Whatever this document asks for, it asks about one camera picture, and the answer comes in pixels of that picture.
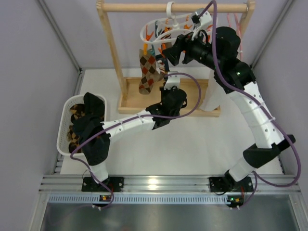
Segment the navy patterned sock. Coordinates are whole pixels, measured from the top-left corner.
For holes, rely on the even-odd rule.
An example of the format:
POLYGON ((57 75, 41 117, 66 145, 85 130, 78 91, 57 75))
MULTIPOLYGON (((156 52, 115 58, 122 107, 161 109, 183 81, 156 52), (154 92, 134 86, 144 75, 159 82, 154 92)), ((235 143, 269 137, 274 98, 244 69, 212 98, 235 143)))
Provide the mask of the navy patterned sock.
POLYGON ((155 56, 158 68, 161 72, 161 74, 166 75, 169 73, 169 64, 168 60, 165 56, 159 54, 155 56))

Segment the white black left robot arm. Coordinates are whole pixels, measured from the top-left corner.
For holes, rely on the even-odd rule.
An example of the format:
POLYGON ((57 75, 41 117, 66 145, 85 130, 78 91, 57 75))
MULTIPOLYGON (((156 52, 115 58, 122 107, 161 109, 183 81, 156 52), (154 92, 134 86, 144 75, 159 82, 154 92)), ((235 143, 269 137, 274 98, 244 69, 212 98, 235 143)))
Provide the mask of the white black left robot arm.
POLYGON ((83 117, 79 143, 85 144, 81 150, 94 181, 100 183, 109 177, 106 159, 111 144, 125 136, 168 125, 173 117, 180 115, 181 108, 186 104, 186 92, 172 87, 164 91, 161 102, 152 104, 133 116, 109 122, 101 122, 99 117, 94 115, 83 117))

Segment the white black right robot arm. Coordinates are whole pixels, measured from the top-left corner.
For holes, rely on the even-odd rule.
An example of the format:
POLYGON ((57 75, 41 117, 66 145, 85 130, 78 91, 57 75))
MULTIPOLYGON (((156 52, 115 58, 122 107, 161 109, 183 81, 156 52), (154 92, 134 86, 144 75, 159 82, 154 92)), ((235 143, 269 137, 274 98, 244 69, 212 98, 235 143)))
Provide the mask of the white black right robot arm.
POLYGON ((260 95, 252 69, 237 58, 241 40, 235 30, 222 26, 213 34, 212 42, 204 42, 202 34, 179 35, 175 43, 162 53, 173 66, 178 65, 180 54, 184 52, 183 64, 196 60, 214 70, 214 79, 248 123, 255 144, 244 150, 243 157, 222 178, 226 189, 232 190, 255 169, 267 164, 282 151, 287 148, 295 151, 295 138, 287 135, 275 122, 260 95))

